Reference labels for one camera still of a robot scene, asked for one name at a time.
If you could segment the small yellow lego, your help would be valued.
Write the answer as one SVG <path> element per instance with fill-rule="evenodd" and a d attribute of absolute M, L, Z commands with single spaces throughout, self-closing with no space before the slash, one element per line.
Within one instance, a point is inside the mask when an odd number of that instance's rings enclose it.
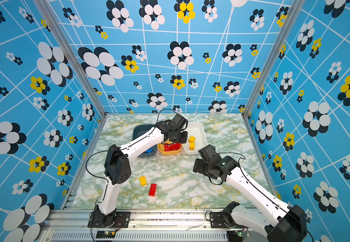
<path fill-rule="evenodd" d="M 190 136 L 188 141 L 189 141 L 189 143 L 194 143 L 195 142 L 195 137 L 194 136 Z"/>

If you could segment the white plastic bin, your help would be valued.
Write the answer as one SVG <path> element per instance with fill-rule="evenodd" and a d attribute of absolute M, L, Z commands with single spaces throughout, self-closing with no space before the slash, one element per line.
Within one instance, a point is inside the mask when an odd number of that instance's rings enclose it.
<path fill-rule="evenodd" d="M 187 143 L 183 145 L 183 149 L 186 154 L 188 155 L 195 155 L 198 154 L 198 150 L 204 148 L 208 145 L 206 134 L 204 131 L 204 127 L 199 122 L 190 122 L 188 123 L 188 127 L 185 130 L 188 132 L 188 138 Z M 191 137 L 195 138 L 195 147 L 194 150 L 190 150 L 190 142 L 189 139 Z"/>

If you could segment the yellow plastic bin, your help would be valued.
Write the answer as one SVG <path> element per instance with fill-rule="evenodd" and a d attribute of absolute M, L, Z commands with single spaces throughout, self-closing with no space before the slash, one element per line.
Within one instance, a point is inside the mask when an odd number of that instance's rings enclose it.
<path fill-rule="evenodd" d="M 162 155 L 176 155 L 181 152 L 183 144 L 165 142 L 157 144 L 157 148 Z"/>

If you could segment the yellow lego brick long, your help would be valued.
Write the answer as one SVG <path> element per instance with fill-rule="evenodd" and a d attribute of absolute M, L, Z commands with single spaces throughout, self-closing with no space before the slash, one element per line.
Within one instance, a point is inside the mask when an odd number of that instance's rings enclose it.
<path fill-rule="evenodd" d="M 146 180 L 146 177 L 145 177 L 145 176 L 139 177 L 139 181 L 140 181 L 140 185 L 141 185 L 142 187 L 147 185 L 147 180 Z"/>

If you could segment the long red lego brick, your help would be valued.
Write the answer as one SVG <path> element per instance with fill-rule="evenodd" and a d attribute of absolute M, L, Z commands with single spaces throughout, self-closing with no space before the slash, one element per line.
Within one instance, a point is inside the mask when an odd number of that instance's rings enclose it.
<path fill-rule="evenodd" d="M 157 188 L 157 184 L 150 185 L 149 194 L 148 194 L 150 197 L 155 197 L 156 188 Z"/>

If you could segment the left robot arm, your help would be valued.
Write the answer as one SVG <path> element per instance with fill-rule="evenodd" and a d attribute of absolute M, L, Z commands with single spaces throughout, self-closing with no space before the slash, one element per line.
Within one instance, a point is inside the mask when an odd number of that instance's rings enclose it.
<path fill-rule="evenodd" d="M 130 163 L 159 143 L 170 141 L 185 144 L 188 140 L 187 127 L 187 119 L 176 114 L 171 120 L 157 122 L 146 133 L 125 145 L 109 147 L 104 163 L 106 186 L 90 216 L 92 227 L 111 227 L 119 222 L 116 217 L 116 201 L 122 184 L 131 176 Z"/>

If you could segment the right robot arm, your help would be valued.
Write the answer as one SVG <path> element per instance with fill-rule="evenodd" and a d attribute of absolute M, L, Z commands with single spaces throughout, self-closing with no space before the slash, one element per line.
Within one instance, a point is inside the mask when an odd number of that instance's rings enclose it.
<path fill-rule="evenodd" d="M 200 158 L 194 163 L 194 173 L 200 173 L 210 180 L 220 179 L 227 183 L 255 205 L 258 212 L 246 209 L 238 202 L 231 202 L 222 211 L 220 221 L 228 228 L 241 226 L 251 229 L 270 242 L 301 242 L 310 235 L 304 210 L 289 206 L 267 191 L 241 167 L 230 153 L 221 157 L 215 148 L 207 145 L 198 151 Z"/>

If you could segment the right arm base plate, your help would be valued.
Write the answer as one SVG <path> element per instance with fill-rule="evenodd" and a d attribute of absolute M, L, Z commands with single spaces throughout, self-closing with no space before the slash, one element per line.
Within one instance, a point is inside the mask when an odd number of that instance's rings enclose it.
<path fill-rule="evenodd" d="M 234 222 L 229 215 L 223 212 L 212 212 L 208 211 L 205 213 L 205 218 L 210 222 L 211 228 L 222 228 L 222 229 L 243 229 L 243 225 L 238 225 Z"/>

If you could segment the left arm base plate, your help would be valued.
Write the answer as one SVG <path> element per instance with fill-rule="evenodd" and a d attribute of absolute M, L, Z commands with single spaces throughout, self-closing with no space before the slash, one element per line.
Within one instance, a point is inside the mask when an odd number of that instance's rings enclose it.
<path fill-rule="evenodd" d="M 130 212 L 112 212 L 104 215 L 99 210 L 89 214 L 88 228 L 127 228 L 129 226 Z"/>

